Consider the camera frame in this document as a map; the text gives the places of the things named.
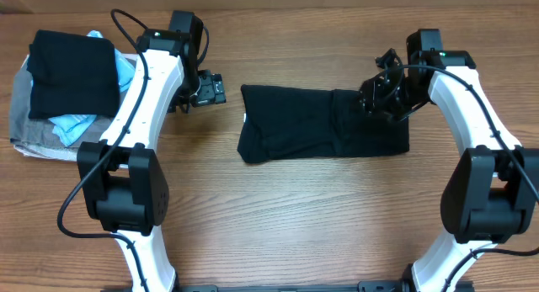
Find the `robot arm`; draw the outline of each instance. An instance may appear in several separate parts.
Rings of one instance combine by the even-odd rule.
[[[178,276],[168,261],[161,224],[168,208],[168,185],[156,157],[157,140],[166,113],[178,105],[200,107],[226,102],[221,76],[198,71],[202,22],[192,13],[175,11],[169,30],[146,29],[137,41],[147,62],[147,89],[135,117],[107,167],[83,185],[88,214],[103,229],[129,238],[141,260],[151,292],[179,290]],[[77,154],[81,178],[111,150],[141,93],[144,68],[137,59],[136,74],[120,110],[99,143],[84,142]],[[109,172],[125,167],[129,177]],[[132,291],[144,291],[131,249],[117,240],[133,278]]]
[[[417,65],[443,68],[472,85],[501,139],[521,158],[528,173],[537,171],[537,151],[524,150],[505,129],[484,95],[475,63],[467,52],[444,51],[440,31],[434,29],[421,29],[410,35],[407,47],[408,64],[416,66],[409,69],[408,77],[404,78],[399,70],[383,79],[366,81],[360,89],[360,102],[373,116],[383,115],[390,120],[408,117],[410,110],[417,109],[416,105],[429,101],[436,104],[449,124],[461,160],[442,195],[444,229],[428,252],[408,266],[403,284],[416,292],[440,292],[447,285],[447,291],[468,291],[468,286],[459,288],[456,283],[481,254],[467,261],[447,283],[455,266],[470,251],[494,248],[513,234],[524,233],[530,225],[535,199],[527,186],[520,183],[520,174],[508,162],[472,93],[453,77]],[[376,63],[384,69],[402,65],[394,50],[376,59]],[[504,192],[493,192],[492,178],[508,182]]]

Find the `wire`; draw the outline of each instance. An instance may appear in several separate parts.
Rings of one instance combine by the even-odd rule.
[[[142,54],[142,52],[138,49],[136,46],[135,41],[125,32],[124,28],[121,26],[121,24],[116,19],[115,14],[120,13],[125,15],[126,17],[134,20],[137,22],[142,28],[147,29],[147,26],[141,22],[140,20],[136,19],[132,15],[128,14],[125,11],[119,10],[119,9],[112,9],[110,11],[110,17],[115,22],[116,27],[120,30],[120,32],[129,40],[133,48],[135,48],[136,53],[141,58],[142,65],[144,66],[144,78],[142,81],[142,87],[141,92],[138,96],[138,99],[135,102],[135,106],[133,107],[133,110],[131,111],[131,114],[129,115],[129,118],[125,122],[124,127],[122,128],[122,131],[120,132],[120,135],[118,136],[118,139],[115,141],[115,143],[110,147],[110,149],[99,159],[99,161],[90,169],[90,171],[81,179],[81,181],[75,186],[73,191],[67,196],[66,200],[64,200],[64,203],[61,205],[60,210],[58,211],[58,216],[56,219],[56,223],[58,224],[58,228],[62,233],[64,233],[67,236],[74,237],[74,238],[115,238],[118,240],[121,240],[127,244],[127,248],[131,250],[133,253],[133,258],[135,259],[135,265],[136,270],[138,272],[138,275],[141,279],[141,286],[144,287],[144,291],[149,292],[147,282],[144,279],[144,274],[142,272],[142,266],[141,266],[141,260],[138,256],[138,253],[136,252],[135,246],[132,241],[129,240],[126,236],[123,236],[118,233],[75,233],[72,231],[69,231],[63,224],[63,216],[66,212],[67,206],[72,202],[73,198],[75,198],[75,195],[77,195],[78,191],[83,187],[83,185],[91,178],[92,175],[95,174],[96,171],[100,170],[103,167],[107,167],[107,164],[109,162],[110,156],[114,152],[114,150],[120,145],[122,139],[124,136],[129,133],[129,126],[131,125],[131,122],[135,118],[136,111],[138,110],[139,106],[141,105],[142,98],[144,97],[144,92],[146,92],[146,87],[148,83],[148,79],[150,79],[148,74],[148,64],[146,63],[146,58]]]
[[[397,53],[395,53],[395,58],[397,59],[397,64],[399,66],[402,66],[403,65],[403,61],[401,60],[401,58],[397,55]],[[398,79],[398,82],[395,84],[395,86],[393,87],[393,89],[384,97],[382,98],[382,104],[384,104],[385,102],[387,102],[387,100],[389,100],[391,98],[391,96],[393,94],[395,94],[395,92],[397,91],[397,89],[400,87],[401,85],[401,82],[403,81],[404,79],[404,70],[401,70],[401,76],[400,78]]]
[[[210,31],[208,31],[208,29],[204,26],[204,31],[205,31],[205,47],[204,47],[204,51],[202,51],[202,54],[200,55],[200,58],[196,61],[196,66],[200,66],[200,64],[202,64],[202,62],[204,61],[205,59],[205,54],[206,52],[208,52],[208,46],[210,45]]]
[[[505,153],[507,153],[507,155],[510,157],[510,160],[513,162],[514,166],[516,167],[516,170],[518,171],[521,178],[525,181],[526,185],[528,186],[528,188],[532,192],[533,196],[536,199],[536,202],[539,204],[539,194],[537,193],[536,187],[534,186],[533,182],[530,180],[530,177],[528,177],[528,175],[527,175],[526,171],[524,170],[524,168],[521,166],[519,160],[515,157],[515,155],[509,149],[509,147],[507,147],[507,144],[505,144],[504,140],[502,140],[500,132],[496,129],[496,125],[494,124],[494,121],[492,120],[492,117],[490,116],[490,113],[488,112],[487,107],[485,106],[483,100],[481,99],[481,97],[479,97],[479,94],[475,91],[475,89],[473,88],[472,85],[468,84],[462,78],[460,78],[459,76],[457,76],[457,75],[455,75],[455,74],[453,74],[451,72],[448,72],[447,70],[440,69],[440,68],[435,67],[435,66],[426,66],[426,65],[403,65],[403,66],[399,66],[399,67],[394,67],[394,68],[387,69],[387,70],[385,70],[383,72],[378,73],[376,76],[374,76],[374,78],[379,78],[381,76],[384,76],[385,74],[388,74],[389,72],[394,72],[396,70],[404,71],[404,69],[413,69],[413,68],[428,69],[428,70],[431,70],[431,71],[440,72],[442,74],[447,75],[448,77],[452,77],[455,80],[457,80],[459,83],[461,83],[466,88],[466,90],[469,91],[473,95],[473,97],[476,99],[476,101],[479,104],[479,108],[481,108],[481,110],[483,111],[484,117],[487,120],[487,123],[488,123],[488,126],[490,127],[490,130],[493,132],[494,138],[499,143],[499,145],[502,147],[502,149],[505,151]],[[449,276],[446,279],[446,283],[444,284],[444,288],[443,288],[443,290],[441,292],[447,292],[449,287],[451,287],[451,281],[455,278],[458,271],[467,263],[467,261],[469,261],[472,258],[477,259],[478,254],[481,254],[481,253],[498,253],[498,254],[504,254],[504,255],[518,256],[518,257],[530,257],[530,256],[534,256],[534,255],[539,254],[539,247],[536,248],[535,250],[526,251],[526,252],[512,251],[512,250],[507,250],[507,249],[496,249],[496,248],[494,248],[494,249],[480,248],[480,249],[470,251],[470,253],[467,254],[453,268],[453,270],[451,270]]]
[[[419,103],[417,106],[413,107],[410,111],[408,111],[403,116],[401,116],[399,119],[397,119],[397,121],[407,119],[408,117],[410,117],[410,115],[414,114],[417,110],[421,109],[421,107],[425,106],[428,102],[429,102],[429,100],[425,100],[422,103]]]

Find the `light blue cloth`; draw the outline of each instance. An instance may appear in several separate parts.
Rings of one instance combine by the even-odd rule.
[[[96,30],[90,31],[88,36],[101,39],[103,38],[103,35]],[[119,52],[117,49],[115,49],[115,59],[116,71],[118,72],[118,86],[120,87],[120,92],[122,93],[129,89],[131,81],[133,81],[133,77],[135,76],[135,67],[130,64],[130,62],[126,60],[126,58],[121,55],[121,52]],[[86,129],[93,123],[95,118],[95,114],[66,114],[50,118],[49,121],[55,125],[52,133],[58,135],[61,143],[64,144],[64,146],[70,146],[77,141],[79,137],[81,137],[84,131],[86,131]]]
[[[70,146],[78,140],[86,129],[93,123],[97,115],[67,114],[56,116],[49,120],[55,125],[52,133],[60,137],[65,146]]]

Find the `black base bar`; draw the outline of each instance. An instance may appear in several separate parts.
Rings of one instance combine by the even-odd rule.
[[[456,292],[475,292],[472,282],[462,281]],[[309,285],[217,288],[215,285],[181,287],[181,292],[416,292],[402,280],[362,281],[355,285]]]

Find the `gray cloth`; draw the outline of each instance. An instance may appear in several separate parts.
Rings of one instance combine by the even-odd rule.
[[[9,141],[15,150],[25,156],[76,161],[77,150],[83,141],[98,142],[112,121],[98,116],[71,146],[65,147],[57,135],[52,134],[54,124],[48,119],[29,119],[32,75],[26,71],[28,57],[13,80],[13,94],[9,109]],[[123,101],[127,91],[120,94]]]

